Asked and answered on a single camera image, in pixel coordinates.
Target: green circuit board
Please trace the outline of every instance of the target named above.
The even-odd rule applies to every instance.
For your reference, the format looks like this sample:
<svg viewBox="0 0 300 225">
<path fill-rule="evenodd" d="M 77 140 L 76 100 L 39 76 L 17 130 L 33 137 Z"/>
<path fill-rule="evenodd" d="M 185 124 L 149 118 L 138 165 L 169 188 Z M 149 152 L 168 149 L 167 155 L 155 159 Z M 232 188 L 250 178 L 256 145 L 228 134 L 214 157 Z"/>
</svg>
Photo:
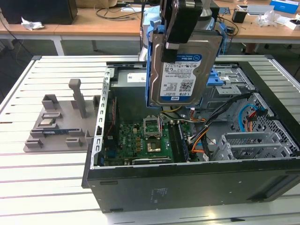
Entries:
<svg viewBox="0 0 300 225">
<path fill-rule="evenodd" d="M 155 127 L 149 127 L 149 132 L 155 131 Z M 169 132 L 166 125 L 163 125 L 162 136 L 160 137 L 160 152 L 148 152 L 147 144 L 158 141 L 156 138 L 144 137 L 143 123 L 121 124 L 119 132 L 120 149 L 117 158 L 149 158 L 169 157 L 172 159 L 172 149 L 169 142 Z"/>
</svg>

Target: blue cable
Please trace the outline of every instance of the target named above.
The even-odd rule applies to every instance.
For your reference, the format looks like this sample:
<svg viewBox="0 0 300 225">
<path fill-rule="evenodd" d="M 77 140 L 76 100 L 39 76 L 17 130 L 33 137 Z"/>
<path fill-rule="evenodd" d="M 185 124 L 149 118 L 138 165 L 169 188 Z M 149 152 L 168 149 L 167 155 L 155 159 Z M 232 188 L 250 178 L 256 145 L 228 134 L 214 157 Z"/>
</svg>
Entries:
<svg viewBox="0 0 300 225">
<path fill-rule="evenodd" d="M 247 108 L 247 107 L 253 107 L 255 108 L 255 110 L 258 110 L 258 107 L 256 107 L 255 105 L 252 105 L 252 104 L 247 104 L 245 105 L 239 112 L 239 126 L 240 126 L 240 130 L 241 132 L 245 132 L 245 129 L 243 127 L 243 123 L 242 123 L 242 114 L 243 114 L 243 111 Z"/>
<path fill-rule="evenodd" d="M 225 42 L 224 42 L 223 55 L 224 55 L 224 52 L 226 50 L 226 42 L 227 42 L 227 34 L 226 34 L 226 32 L 224 32 L 224 33 L 225 33 Z"/>
</svg>

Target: blue box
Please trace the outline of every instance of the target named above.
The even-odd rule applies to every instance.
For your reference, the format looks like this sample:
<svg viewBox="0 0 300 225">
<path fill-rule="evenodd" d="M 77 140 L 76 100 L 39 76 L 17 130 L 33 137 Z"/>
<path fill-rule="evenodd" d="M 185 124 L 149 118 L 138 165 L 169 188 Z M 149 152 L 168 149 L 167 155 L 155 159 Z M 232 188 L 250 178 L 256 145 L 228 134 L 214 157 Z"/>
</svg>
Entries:
<svg viewBox="0 0 300 225">
<path fill-rule="evenodd" d="M 294 14 L 298 8 L 298 2 L 289 0 L 272 0 L 270 5 L 274 6 L 274 10 Z"/>
</svg>

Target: floor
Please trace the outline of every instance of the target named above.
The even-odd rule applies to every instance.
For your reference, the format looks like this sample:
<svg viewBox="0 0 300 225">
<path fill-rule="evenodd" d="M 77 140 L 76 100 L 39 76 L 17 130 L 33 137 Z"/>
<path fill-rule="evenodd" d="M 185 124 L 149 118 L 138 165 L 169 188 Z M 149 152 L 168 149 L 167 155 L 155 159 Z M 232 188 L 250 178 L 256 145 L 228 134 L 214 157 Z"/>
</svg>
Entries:
<svg viewBox="0 0 300 225">
<path fill-rule="evenodd" d="M 52 41 L 21 40 L 21 42 L 33 55 L 57 55 Z M 0 52 L 0 102 L 32 58 L 16 40 L 14 46 L 14 50 L 4 49 Z M 64 41 L 63 46 L 66 55 L 136 55 L 139 52 L 137 41 L 97 41 L 99 49 L 97 52 L 93 51 L 91 41 Z M 243 54 L 241 48 L 243 48 L 242 44 L 234 43 L 226 54 Z M 271 44 L 268 49 L 265 49 L 264 45 L 261 45 L 258 52 L 272 55 L 292 75 L 300 65 L 298 45 L 293 45 L 292 49 L 287 49 L 287 45 L 280 44 Z M 296 74 L 296 79 L 300 80 L 300 71 Z"/>
</svg>

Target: metal slatted table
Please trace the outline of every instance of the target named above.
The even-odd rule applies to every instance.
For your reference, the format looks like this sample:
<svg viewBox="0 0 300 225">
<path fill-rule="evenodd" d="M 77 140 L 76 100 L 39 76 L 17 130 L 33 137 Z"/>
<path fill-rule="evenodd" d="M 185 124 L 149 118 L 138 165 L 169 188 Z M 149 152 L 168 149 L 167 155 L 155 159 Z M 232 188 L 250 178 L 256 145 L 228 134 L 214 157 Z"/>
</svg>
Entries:
<svg viewBox="0 0 300 225">
<path fill-rule="evenodd" d="M 267 203 L 102 214 L 92 192 L 81 188 L 85 152 L 23 152 L 45 94 L 71 100 L 69 79 L 80 78 L 85 99 L 92 99 L 101 93 L 106 62 L 120 60 L 137 57 L 44 56 L 26 67 L 0 105 L 0 224 L 226 224 L 239 218 L 246 221 L 234 224 L 281 225 L 300 221 L 300 185 Z M 217 59 L 230 60 L 249 61 L 300 121 L 299 85 L 275 60 L 264 56 Z"/>
</svg>

